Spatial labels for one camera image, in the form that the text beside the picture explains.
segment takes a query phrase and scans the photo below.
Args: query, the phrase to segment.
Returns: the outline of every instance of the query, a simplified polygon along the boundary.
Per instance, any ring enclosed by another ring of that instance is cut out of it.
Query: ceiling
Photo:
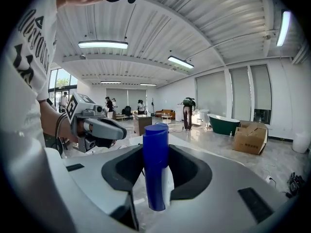
[[[276,47],[281,9],[277,0],[122,0],[65,6],[58,12],[58,64],[89,85],[121,81],[160,87],[230,63],[294,58],[304,36],[293,19],[283,47]],[[126,41],[129,46],[80,49],[78,42],[87,40]],[[170,55],[194,68],[169,62]]]

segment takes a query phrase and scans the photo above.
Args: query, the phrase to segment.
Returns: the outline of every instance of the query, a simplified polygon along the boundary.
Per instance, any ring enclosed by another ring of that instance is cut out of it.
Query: freestanding bathtub
[[[208,114],[209,122],[213,127],[213,131],[218,134],[232,135],[235,134],[235,129],[240,125],[240,121],[214,114]]]

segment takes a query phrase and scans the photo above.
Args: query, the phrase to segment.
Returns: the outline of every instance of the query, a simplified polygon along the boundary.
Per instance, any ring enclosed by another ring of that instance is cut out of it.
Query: glossy tile floor
[[[161,119],[153,118],[153,124],[157,122],[161,122]],[[113,151],[122,146],[129,146],[129,139],[138,136],[134,133],[133,121],[120,121],[119,123],[127,129],[127,137],[116,142],[115,146],[110,149],[94,148],[87,155]],[[252,155],[232,150],[233,137],[216,134],[212,129],[204,129],[202,126],[193,125],[191,131],[182,131],[183,123],[175,121],[172,121],[169,127],[170,133],[174,136],[202,149],[241,162],[263,179],[266,179],[268,175],[271,176],[275,180],[276,189],[279,192],[288,191],[287,180],[292,172],[301,175],[304,179],[307,177],[307,163],[310,161],[308,160],[308,154],[294,152],[290,142],[268,139],[263,153],[261,155]],[[65,155],[70,158],[86,154],[70,149],[65,151]],[[144,177],[142,175],[136,182],[133,193],[140,230],[144,231],[162,213],[149,209]]]

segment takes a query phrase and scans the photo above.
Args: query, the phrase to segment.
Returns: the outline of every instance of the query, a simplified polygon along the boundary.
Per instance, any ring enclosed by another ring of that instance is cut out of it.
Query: black chair
[[[126,116],[128,116],[127,119],[130,118],[130,116],[132,115],[132,113],[131,113],[131,107],[130,107],[130,106],[127,105],[127,106],[125,107],[125,109],[124,109],[124,114],[125,114]]]

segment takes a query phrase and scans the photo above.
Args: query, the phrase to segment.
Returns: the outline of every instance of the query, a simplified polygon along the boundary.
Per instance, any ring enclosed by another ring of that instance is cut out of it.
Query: trash can
[[[293,150],[305,153],[311,142],[311,132],[296,133],[293,140]]]

